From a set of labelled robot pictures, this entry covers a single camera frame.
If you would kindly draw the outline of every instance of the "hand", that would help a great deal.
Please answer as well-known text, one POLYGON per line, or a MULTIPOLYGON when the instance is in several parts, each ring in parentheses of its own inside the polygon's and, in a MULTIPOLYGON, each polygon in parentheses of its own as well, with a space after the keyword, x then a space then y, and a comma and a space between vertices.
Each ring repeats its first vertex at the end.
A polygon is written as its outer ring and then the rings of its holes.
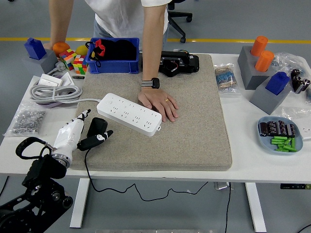
POLYGON ((154 89, 151 87, 142 87, 138 94, 139 101, 146 107, 151 109, 154 106, 162 115, 162 121, 166 121, 166 116, 171 122, 175 122, 178 118, 177 102, 172 96, 162 89, 154 89))
POLYGON ((47 50, 53 50, 53 45, 50 42, 43 44, 43 47, 47 50))

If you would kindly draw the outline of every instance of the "robotic arm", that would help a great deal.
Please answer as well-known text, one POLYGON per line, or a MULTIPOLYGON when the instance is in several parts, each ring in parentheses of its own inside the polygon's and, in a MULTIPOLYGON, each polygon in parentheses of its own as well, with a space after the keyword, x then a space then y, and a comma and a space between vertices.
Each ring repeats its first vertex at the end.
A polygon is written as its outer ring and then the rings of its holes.
POLYGON ((27 188, 26 192, 0 206, 1 233, 43 233, 72 206, 72 197, 67 196, 63 186, 53 179, 61 179, 66 175, 75 149, 93 148, 113 133, 111 130, 105 132, 108 124, 101 119, 102 127, 99 129, 101 134, 90 128, 87 138, 79 142, 84 119, 89 112, 90 110, 84 111, 61 128, 53 147, 36 137, 29 137, 18 145, 17 156, 35 160, 22 182, 22 185, 27 188), (34 142, 44 145, 40 155, 23 156, 22 152, 34 142), (45 149, 49 150, 49 154, 42 156, 45 149), (23 208, 14 210, 14 207, 23 201, 29 203, 23 208))

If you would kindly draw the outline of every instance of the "white wire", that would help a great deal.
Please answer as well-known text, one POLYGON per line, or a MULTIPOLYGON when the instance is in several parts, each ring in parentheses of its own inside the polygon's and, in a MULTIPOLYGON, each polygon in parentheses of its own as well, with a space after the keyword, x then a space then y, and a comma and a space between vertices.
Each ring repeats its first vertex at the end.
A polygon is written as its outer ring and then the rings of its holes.
POLYGON ((68 86, 46 86, 46 85, 34 85, 30 89, 30 95, 36 103, 77 103, 82 101, 96 101, 98 99, 82 99, 79 97, 82 94, 82 89, 75 85, 68 86))

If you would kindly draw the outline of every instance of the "black wire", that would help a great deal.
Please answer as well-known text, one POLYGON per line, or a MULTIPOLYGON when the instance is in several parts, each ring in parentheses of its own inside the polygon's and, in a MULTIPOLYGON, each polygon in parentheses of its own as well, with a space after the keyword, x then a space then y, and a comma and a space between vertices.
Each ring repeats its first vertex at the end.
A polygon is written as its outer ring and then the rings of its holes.
POLYGON ((2 193, 3 193, 3 191, 4 191, 4 188, 5 188, 5 186, 6 186, 6 183, 8 182, 8 179, 9 179, 9 177, 7 176, 7 177, 6 177, 6 180, 5 180, 5 182, 4 182, 3 188, 2 188, 2 190, 1 190, 1 192, 0 192, 0 197, 1 197, 2 193))
POLYGON ((305 226, 304 228, 302 228, 300 231, 298 231, 297 233, 302 232, 304 229, 306 229, 307 227, 311 226, 311 224, 309 224, 308 226, 305 226))
POLYGON ((106 190, 112 190, 112 191, 115 191, 115 192, 118 192, 118 193, 126 193, 128 189, 130 189, 131 187, 135 187, 136 191, 138 192, 139 196, 140 196, 140 199, 142 199, 143 201, 154 201, 154 200, 161 200, 161 199, 165 199, 168 195, 169 195, 169 192, 170 191, 173 191, 175 193, 187 193, 187 194, 191 194, 191 195, 196 195, 198 192, 200 192, 200 190, 208 183, 208 181, 196 192, 196 193, 189 193, 189 192, 186 192, 186 191, 175 191, 173 190, 172 188, 170 188, 168 191, 167 191, 167 195, 165 197, 162 197, 162 198, 155 198, 155 199, 151 199, 151 200, 145 200, 144 198, 142 198, 139 190, 137 189, 137 186, 136 184, 132 184, 131 186, 127 187, 125 191, 119 191, 119 190, 116 190, 116 189, 113 189, 113 188, 105 188, 105 189, 102 189, 102 190, 98 190, 97 188, 95 188, 95 185, 93 183, 93 180, 89 174, 89 170, 88 170, 88 167, 87 167, 87 162, 86 162, 86 157, 87 157, 87 154, 89 153, 90 149, 86 152, 86 155, 85 155, 85 158, 84 158, 84 164, 86 166, 86 171, 87 171, 87 175, 91 181, 91 185, 93 187, 93 189, 96 191, 96 192, 103 192, 103 191, 106 191, 106 190))
POLYGON ((225 214, 225 233, 227 232, 228 209, 229 209, 230 198, 231 198, 231 182, 229 182, 229 200, 228 200, 228 205, 227 205, 227 211, 226 211, 226 214, 225 214))

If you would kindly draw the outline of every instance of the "yellow floor line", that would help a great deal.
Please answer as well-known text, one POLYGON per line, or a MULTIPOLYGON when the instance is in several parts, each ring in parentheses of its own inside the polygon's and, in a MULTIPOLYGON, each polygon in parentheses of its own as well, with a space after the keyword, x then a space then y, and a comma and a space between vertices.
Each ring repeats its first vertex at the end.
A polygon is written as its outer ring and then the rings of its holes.
MULTIPOLYGON (((0 37, 0 41, 26 41, 28 37, 0 37)), ((35 37, 37 40, 49 41, 49 37, 35 37)), ((90 41, 88 37, 68 37, 67 41, 90 41)), ((168 38, 168 42, 180 42, 179 38, 168 38)), ((204 38, 187 38, 187 43, 253 43, 254 39, 204 39, 204 38)), ((269 43, 276 44, 311 44, 311 40, 269 40, 269 43)))

